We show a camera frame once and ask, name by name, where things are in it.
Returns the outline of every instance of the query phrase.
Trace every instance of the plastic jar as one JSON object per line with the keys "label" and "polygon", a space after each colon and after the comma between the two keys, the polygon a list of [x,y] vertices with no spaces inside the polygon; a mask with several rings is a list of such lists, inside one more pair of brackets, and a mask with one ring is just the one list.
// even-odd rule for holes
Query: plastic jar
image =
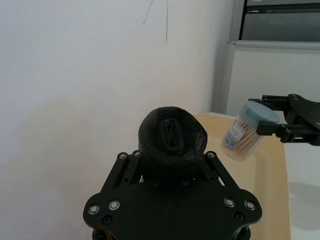
{"label": "plastic jar", "polygon": [[248,101],[224,136],[221,148],[232,159],[244,161],[265,138],[256,133],[259,123],[276,124],[279,120],[279,116],[270,108]]}

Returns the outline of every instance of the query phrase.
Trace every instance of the blue lid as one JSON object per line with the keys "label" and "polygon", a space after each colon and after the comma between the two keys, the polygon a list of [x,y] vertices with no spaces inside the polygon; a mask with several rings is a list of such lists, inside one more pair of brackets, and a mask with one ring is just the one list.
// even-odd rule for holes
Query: blue lid
{"label": "blue lid", "polygon": [[239,117],[251,127],[257,129],[260,122],[278,123],[279,116],[266,107],[255,101],[247,101],[239,113]]}

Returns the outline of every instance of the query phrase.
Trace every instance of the clear plastic container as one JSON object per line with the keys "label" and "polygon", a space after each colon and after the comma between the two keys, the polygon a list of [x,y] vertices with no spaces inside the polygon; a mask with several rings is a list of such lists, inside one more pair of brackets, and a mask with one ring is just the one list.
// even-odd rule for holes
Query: clear plastic container
{"label": "clear plastic container", "polygon": [[225,134],[221,148],[230,158],[244,161],[266,136],[256,133],[260,122],[278,123],[279,116],[270,108],[248,101]]}

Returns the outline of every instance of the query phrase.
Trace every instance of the black tape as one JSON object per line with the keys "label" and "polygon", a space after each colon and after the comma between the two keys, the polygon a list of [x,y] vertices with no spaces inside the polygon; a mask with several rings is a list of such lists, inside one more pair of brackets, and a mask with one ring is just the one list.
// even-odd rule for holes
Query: black tape
{"label": "black tape", "polygon": [[207,133],[186,110],[160,107],[139,128],[139,150],[144,179],[185,179],[199,169]]}

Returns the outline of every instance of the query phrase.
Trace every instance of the black tape-wrapped object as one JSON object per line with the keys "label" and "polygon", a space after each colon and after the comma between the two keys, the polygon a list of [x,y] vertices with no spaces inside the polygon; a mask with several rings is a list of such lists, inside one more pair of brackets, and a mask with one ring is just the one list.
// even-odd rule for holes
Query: black tape-wrapped object
{"label": "black tape-wrapped object", "polygon": [[139,150],[144,179],[190,178],[199,169],[207,133],[186,110],[160,107],[139,128]]}

